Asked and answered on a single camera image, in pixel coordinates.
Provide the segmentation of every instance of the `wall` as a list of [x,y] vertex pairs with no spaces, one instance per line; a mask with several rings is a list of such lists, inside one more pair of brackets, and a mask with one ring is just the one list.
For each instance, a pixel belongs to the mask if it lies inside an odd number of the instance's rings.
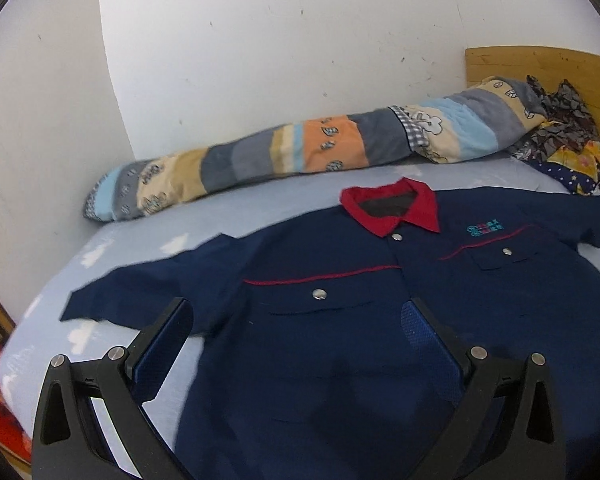
[[10,0],[0,13],[0,300],[18,320],[96,231],[90,187],[132,158],[98,0]]
[[464,85],[464,49],[600,54],[588,0],[100,0],[138,158]]

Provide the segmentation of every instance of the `mattress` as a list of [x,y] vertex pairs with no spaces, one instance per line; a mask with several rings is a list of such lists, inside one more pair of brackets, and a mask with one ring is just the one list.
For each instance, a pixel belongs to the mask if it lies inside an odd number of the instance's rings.
[[[404,176],[422,180],[436,190],[497,186],[566,192],[560,183],[503,153],[449,165],[411,157],[391,166],[241,187],[151,217],[107,224],[45,285],[11,335],[0,358],[0,387],[6,402],[31,435],[38,396],[53,355],[65,354],[73,362],[99,359],[112,346],[127,346],[135,337],[135,330],[108,322],[59,322],[72,290],[115,267],[166,258],[193,249],[219,233],[241,237],[304,212],[336,205],[346,187],[382,186]],[[600,249],[581,246],[579,250],[600,270]],[[201,338],[189,338],[158,396],[144,405],[169,446],[174,444],[202,347]],[[119,465],[135,472],[104,404],[98,401],[95,407]]]

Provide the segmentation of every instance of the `gingham trim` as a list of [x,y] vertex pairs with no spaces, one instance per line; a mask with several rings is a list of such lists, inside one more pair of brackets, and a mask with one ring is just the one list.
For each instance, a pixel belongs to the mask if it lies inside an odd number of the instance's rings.
[[425,148],[429,145],[429,137],[427,137],[423,127],[411,119],[407,115],[407,112],[404,111],[404,108],[399,106],[389,106],[389,110],[391,110],[402,123],[404,132],[407,134],[407,140],[409,141],[411,151],[414,152],[416,151],[416,148]]

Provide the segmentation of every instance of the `wooden headboard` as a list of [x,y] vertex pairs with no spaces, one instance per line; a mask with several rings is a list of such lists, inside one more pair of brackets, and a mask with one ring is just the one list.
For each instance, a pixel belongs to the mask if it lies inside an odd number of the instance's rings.
[[550,46],[485,46],[468,48],[465,56],[468,86],[490,75],[522,81],[532,75],[553,92],[568,79],[589,107],[600,132],[600,56]]

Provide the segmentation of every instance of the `shirt collar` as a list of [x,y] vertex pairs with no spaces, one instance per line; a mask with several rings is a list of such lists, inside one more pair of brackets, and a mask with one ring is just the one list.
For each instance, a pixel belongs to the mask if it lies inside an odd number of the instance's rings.
[[[375,217],[360,207],[360,203],[366,200],[398,196],[410,191],[416,193],[416,198],[402,216]],[[400,222],[408,222],[434,233],[440,232],[436,195],[424,182],[402,178],[388,186],[349,187],[342,190],[340,203],[362,227],[376,236],[387,236]]]

